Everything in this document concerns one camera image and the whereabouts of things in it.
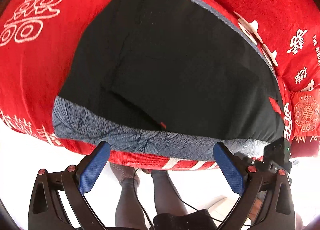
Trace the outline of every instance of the wire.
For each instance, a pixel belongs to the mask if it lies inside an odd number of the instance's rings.
[[[137,174],[138,169],[139,169],[139,168],[137,168],[137,169],[135,170],[134,174],[133,174],[133,189],[134,189],[134,195],[136,196],[136,199],[137,199],[137,201],[138,201],[141,209],[143,210],[144,214],[146,215],[147,220],[148,220],[148,222],[149,222],[149,224],[150,224],[150,226],[151,226],[151,229],[155,230],[155,227],[154,227],[154,225],[152,224],[152,222],[151,222],[151,220],[150,220],[150,217],[148,216],[146,210],[143,208],[143,206],[141,205],[141,203],[140,203],[140,201],[139,201],[136,188],[134,187],[134,178],[135,178],[135,176],[136,176],[136,174]]]
[[[134,177],[135,177],[137,171],[138,171],[138,169],[136,169],[136,171],[135,171],[134,174],[133,174],[133,184],[134,184]],[[179,196],[179,194],[176,192],[175,188],[173,187],[172,181],[169,180],[169,182],[170,182],[170,184],[171,184],[171,186],[172,186],[175,194],[177,195],[178,199],[179,199],[182,203],[184,203],[184,204],[187,205],[188,207],[191,207],[191,208],[194,209],[195,211],[199,211],[199,209],[196,209],[195,207],[193,207],[193,206],[189,205],[188,203],[184,202],[184,201],[181,199],[181,197]],[[143,208],[143,206],[141,205],[141,203],[140,203],[140,201],[139,201],[139,199],[138,199],[138,196],[137,196],[137,193],[136,193],[136,189],[135,189],[135,188],[134,188],[134,194],[135,194],[135,196],[136,196],[136,198],[137,198],[137,201],[139,202],[140,207],[142,208],[143,212],[145,213],[145,215],[146,215],[146,217],[147,217],[147,219],[148,219],[148,221],[149,221],[149,224],[151,225],[152,229],[154,230],[154,226],[153,226],[153,224],[151,223],[151,220],[150,220],[147,212],[145,211],[145,209]],[[211,219],[213,219],[213,220],[215,220],[215,221],[218,221],[218,222],[221,222],[221,223],[223,222],[223,221],[218,220],[218,219],[216,219],[216,218],[213,218],[213,217],[211,217],[211,216],[208,216],[208,217],[211,218]]]

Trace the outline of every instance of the white chinese character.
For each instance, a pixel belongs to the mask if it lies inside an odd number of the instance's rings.
[[[14,11],[13,16],[4,23],[0,33],[0,47],[14,38],[16,43],[32,41],[40,35],[43,20],[60,14],[57,5],[63,0],[25,0]]]
[[[300,72],[298,71],[298,74],[294,77],[296,80],[296,84],[300,84],[300,82],[304,79],[307,78],[307,68],[304,67],[304,69],[301,69]]]
[[[19,128],[22,132],[32,135],[32,128],[31,123],[26,121],[26,119],[23,119],[23,121],[18,118],[16,115],[14,116],[15,125],[17,128]]]
[[[303,91],[312,91],[314,85],[315,85],[315,81],[312,79],[312,80],[310,81],[310,83],[309,83],[305,88],[303,88],[301,91],[302,91],[302,92],[303,92]]]
[[[308,30],[302,31],[300,29],[298,29],[297,31],[297,36],[293,36],[292,39],[290,40],[290,47],[292,47],[291,49],[289,49],[287,51],[287,53],[290,53],[291,51],[293,52],[293,54],[297,54],[299,48],[303,47],[303,35],[307,32]]]
[[[1,114],[1,116],[2,116],[3,122],[5,122],[5,124],[6,124],[10,129],[15,128],[15,129],[17,130],[17,128],[13,125],[12,119],[11,119],[11,117],[10,117],[9,115],[7,115],[7,116],[4,115],[4,113],[2,112],[2,110],[0,110],[0,114]]]
[[[305,136],[296,136],[296,141],[298,141],[298,143],[300,143],[300,141],[306,143],[306,137]]]
[[[310,142],[311,142],[312,140],[317,141],[317,140],[318,140],[318,137],[317,137],[317,136],[312,136],[311,139],[310,139]]]
[[[58,140],[57,136],[54,133],[50,134],[46,132],[44,126],[42,126],[42,129],[37,129],[37,132],[41,138],[45,139],[51,145],[54,145],[52,141],[54,141],[57,145],[61,145],[61,142]]]
[[[289,110],[289,103],[286,103],[284,106],[284,131],[283,131],[283,137],[290,140],[291,131],[292,131],[292,119],[291,119],[291,112]]]

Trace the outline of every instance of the gray fabric border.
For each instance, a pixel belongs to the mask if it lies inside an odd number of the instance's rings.
[[[190,136],[168,131],[149,131],[119,125],[59,96],[52,112],[54,133],[59,138],[73,139],[98,145],[110,144],[112,150],[131,153],[157,154],[165,157],[214,161],[213,146],[222,141],[234,154],[250,157],[263,155],[268,142],[254,139],[220,140]]]

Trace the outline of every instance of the red fleece blanket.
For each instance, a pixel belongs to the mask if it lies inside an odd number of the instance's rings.
[[[11,0],[0,17],[0,117],[10,128],[73,152],[92,151],[93,145],[55,136],[52,107],[82,32],[110,1]],[[312,90],[320,85],[320,12],[316,5],[312,0],[203,1],[240,27],[273,65],[284,102],[284,137],[292,140],[294,113],[289,90]],[[294,139],[292,156],[316,155],[319,141],[315,139]],[[214,166],[214,162],[122,152],[113,152],[111,161],[131,166],[143,161],[150,168],[163,169]]]

